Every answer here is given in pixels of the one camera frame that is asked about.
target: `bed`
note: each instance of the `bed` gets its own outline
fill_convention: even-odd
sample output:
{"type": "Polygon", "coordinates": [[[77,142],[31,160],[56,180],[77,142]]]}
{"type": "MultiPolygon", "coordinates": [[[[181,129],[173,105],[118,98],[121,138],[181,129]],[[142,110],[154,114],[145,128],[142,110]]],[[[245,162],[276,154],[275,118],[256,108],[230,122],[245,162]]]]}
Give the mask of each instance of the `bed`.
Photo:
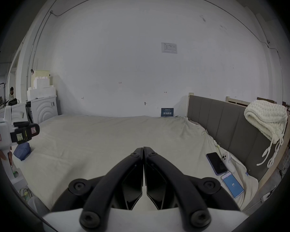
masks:
{"type": "Polygon", "coordinates": [[[220,182],[205,155],[221,156],[228,150],[237,170],[234,176],[245,190],[235,199],[243,210],[269,171],[266,164],[254,165],[270,142],[242,119],[244,107],[220,103],[190,96],[187,117],[56,116],[40,124],[40,134],[30,141],[32,153],[23,161],[13,156],[13,161],[50,209],[70,181],[103,176],[139,147],[151,147],[186,175],[220,182]]]}

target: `white phone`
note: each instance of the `white phone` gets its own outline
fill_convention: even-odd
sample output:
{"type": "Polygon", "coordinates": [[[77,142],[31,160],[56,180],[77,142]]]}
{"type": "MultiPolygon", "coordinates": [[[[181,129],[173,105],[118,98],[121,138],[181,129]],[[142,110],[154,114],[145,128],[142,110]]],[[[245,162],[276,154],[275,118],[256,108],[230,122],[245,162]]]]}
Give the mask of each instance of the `white phone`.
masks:
{"type": "Polygon", "coordinates": [[[221,179],[235,199],[244,192],[243,187],[236,180],[236,178],[233,176],[231,172],[226,173],[224,176],[221,177],[221,179]]]}

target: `white bed sheet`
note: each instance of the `white bed sheet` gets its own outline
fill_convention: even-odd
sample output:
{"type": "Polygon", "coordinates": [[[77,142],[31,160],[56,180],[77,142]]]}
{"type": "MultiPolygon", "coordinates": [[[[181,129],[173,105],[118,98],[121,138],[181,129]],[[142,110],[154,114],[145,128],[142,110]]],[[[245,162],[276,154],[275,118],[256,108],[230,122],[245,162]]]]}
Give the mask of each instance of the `white bed sheet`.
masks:
{"type": "MultiPolygon", "coordinates": [[[[205,156],[211,152],[221,156],[225,150],[217,146],[203,127],[187,118],[61,115],[39,126],[40,134],[29,141],[32,153],[23,161],[13,156],[13,161],[21,169],[28,187],[48,208],[70,181],[105,175],[143,146],[151,147],[183,174],[216,178],[229,192],[205,156]]],[[[246,175],[247,170],[239,160],[235,157],[232,160],[237,170],[234,176],[245,190],[235,199],[243,210],[254,197],[258,181],[246,175]]]]}

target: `white foam box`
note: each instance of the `white foam box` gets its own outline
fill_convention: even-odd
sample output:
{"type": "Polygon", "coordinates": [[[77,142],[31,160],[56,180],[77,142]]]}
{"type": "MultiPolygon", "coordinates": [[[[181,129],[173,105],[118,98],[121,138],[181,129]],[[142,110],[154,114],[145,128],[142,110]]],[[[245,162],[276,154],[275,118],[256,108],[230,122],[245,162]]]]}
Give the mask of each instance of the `white foam box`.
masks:
{"type": "Polygon", "coordinates": [[[33,81],[33,87],[36,89],[49,87],[49,78],[36,77],[33,81]]]}
{"type": "Polygon", "coordinates": [[[31,101],[34,99],[39,99],[43,98],[44,94],[42,92],[42,89],[37,89],[37,88],[28,88],[27,90],[27,101],[31,101]]]}
{"type": "Polygon", "coordinates": [[[43,92],[43,97],[54,96],[56,95],[56,88],[53,85],[50,87],[45,87],[43,88],[42,92],[43,92]]]}

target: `black bag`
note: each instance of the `black bag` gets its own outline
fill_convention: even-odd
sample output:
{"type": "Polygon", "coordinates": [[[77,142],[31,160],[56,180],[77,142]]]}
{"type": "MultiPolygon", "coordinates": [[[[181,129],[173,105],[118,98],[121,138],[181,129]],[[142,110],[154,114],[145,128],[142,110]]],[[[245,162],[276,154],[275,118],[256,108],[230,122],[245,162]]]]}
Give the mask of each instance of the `black bag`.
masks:
{"type": "Polygon", "coordinates": [[[17,104],[17,99],[16,99],[16,98],[12,99],[12,100],[9,101],[9,103],[8,103],[9,106],[13,106],[13,105],[16,105],[16,104],[17,104]]]}

